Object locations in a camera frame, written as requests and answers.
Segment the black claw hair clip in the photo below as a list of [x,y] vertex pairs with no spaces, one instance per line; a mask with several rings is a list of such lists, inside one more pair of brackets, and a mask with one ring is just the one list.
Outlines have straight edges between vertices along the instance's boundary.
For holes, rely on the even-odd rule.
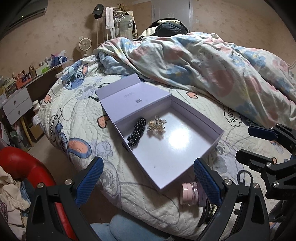
[[210,222],[210,220],[212,219],[213,213],[214,213],[214,207],[215,206],[207,198],[206,205],[203,208],[203,212],[202,212],[202,215],[200,217],[197,227],[201,227],[203,224],[207,225]]

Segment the pink round case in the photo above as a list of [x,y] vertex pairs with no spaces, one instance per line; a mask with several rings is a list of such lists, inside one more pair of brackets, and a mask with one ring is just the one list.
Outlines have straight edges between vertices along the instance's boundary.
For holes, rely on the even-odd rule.
[[180,198],[181,205],[197,205],[199,203],[199,190],[197,182],[183,183]]

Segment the black polka dot scrunchie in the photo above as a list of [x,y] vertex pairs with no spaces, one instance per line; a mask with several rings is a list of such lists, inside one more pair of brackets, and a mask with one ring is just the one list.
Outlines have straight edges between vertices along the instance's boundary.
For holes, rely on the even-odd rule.
[[146,124],[146,119],[143,117],[137,120],[133,132],[127,137],[128,145],[130,147],[134,147],[139,143],[140,138],[144,134]]

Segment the lavender cardboard box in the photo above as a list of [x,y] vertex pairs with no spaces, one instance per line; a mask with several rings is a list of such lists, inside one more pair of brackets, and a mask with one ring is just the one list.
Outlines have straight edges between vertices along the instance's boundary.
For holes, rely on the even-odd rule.
[[208,154],[224,133],[189,104],[136,74],[96,90],[96,95],[158,191]]

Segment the clear star hair clip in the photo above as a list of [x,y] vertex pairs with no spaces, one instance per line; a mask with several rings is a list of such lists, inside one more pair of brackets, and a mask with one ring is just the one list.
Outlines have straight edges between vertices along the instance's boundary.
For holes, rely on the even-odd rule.
[[158,115],[153,120],[148,122],[148,132],[152,133],[163,133],[165,131],[166,120],[161,119]]

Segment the clothes pile on chair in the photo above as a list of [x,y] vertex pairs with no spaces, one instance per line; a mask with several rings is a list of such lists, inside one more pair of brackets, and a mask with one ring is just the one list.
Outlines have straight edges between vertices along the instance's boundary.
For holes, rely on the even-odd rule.
[[25,185],[1,168],[1,215],[18,240],[25,240],[31,201]]

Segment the floral comforter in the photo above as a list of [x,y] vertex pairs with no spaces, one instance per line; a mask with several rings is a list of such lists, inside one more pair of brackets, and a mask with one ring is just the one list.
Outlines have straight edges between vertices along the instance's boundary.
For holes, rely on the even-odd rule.
[[103,71],[199,92],[257,124],[295,128],[295,79],[275,54],[225,42],[216,34],[116,38],[94,54]]

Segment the red chair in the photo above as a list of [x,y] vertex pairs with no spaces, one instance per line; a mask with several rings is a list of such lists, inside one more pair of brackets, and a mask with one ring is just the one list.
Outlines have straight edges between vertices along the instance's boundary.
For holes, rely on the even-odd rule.
[[[28,180],[34,188],[41,182],[46,186],[56,185],[53,176],[42,162],[15,147],[1,149],[1,167],[16,180]],[[77,240],[62,204],[55,203],[54,206],[62,232],[71,240]]]

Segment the white quilted cartoon bedspread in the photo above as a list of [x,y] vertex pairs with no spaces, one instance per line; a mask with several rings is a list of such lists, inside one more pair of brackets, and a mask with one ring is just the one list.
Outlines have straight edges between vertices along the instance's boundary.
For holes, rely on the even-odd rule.
[[[198,225],[203,210],[180,205],[178,184],[164,193],[157,192],[97,101],[95,91],[120,76],[104,74],[103,66],[92,55],[66,67],[62,78],[78,78],[82,83],[69,90],[59,79],[41,102],[38,117],[49,141],[65,153],[77,170],[86,168],[94,157],[101,157],[104,171],[98,186],[117,208],[163,232],[196,239],[203,230]],[[223,178],[236,180],[237,173],[244,169],[235,158],[240,149],[276,158],[278,162],[289,160],[290,153],[277,142],[248,135],[251,120],[236,111],[194,92],[172,87],[168,92],[224,130],[221,140],[205,157],[210,168]]]

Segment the white drawer unit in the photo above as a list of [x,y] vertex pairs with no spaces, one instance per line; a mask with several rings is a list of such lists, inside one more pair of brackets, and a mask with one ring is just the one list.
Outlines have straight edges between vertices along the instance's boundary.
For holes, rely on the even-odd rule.
[[26,88],[14,92],[3,105],[4,113],[10,125],[13,125],[33,107],[33,102]]

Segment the black clothing pile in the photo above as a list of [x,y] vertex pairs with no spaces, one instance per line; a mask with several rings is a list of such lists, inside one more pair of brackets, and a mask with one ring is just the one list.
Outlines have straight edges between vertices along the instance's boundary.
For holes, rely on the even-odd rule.
[[153,22],[140,36],[171,37],[179,34],[185,35],[188,32],[188,28],[180,20],[165,18]]

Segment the white desk fan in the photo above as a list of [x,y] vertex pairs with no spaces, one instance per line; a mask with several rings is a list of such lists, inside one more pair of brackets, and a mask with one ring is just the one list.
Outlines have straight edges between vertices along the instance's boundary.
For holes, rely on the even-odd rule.
[[76,44],[76,49],[81,53],[82,57],[88,57],[91,55],[92,42],[90,38],[87,37],[79,37],[79,40]]

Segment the clothes rack with garments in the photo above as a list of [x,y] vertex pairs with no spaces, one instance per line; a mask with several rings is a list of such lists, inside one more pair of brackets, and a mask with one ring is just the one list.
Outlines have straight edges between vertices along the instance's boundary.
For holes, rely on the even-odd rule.
[[118,7],[107,6],[102,17],[96,20],[96,45],[119,37],[129,40],[138,38],[133,10],[127,11],[122,4]]

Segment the black cap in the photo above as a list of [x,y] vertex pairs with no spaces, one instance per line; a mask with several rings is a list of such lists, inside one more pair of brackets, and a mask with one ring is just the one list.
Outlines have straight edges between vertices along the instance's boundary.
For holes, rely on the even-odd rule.
[[104,9],[105,7],[103,4],[97,4],[96,7],[93,9],[92,14],[94,15],[94,18],[96,20],[102,17]]

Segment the wall air conditioner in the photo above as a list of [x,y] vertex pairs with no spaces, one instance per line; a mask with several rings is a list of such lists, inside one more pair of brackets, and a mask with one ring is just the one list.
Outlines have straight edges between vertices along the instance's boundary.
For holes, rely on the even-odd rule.
[[10,31],[44,15],[49,1],[1,1],[1,30]]

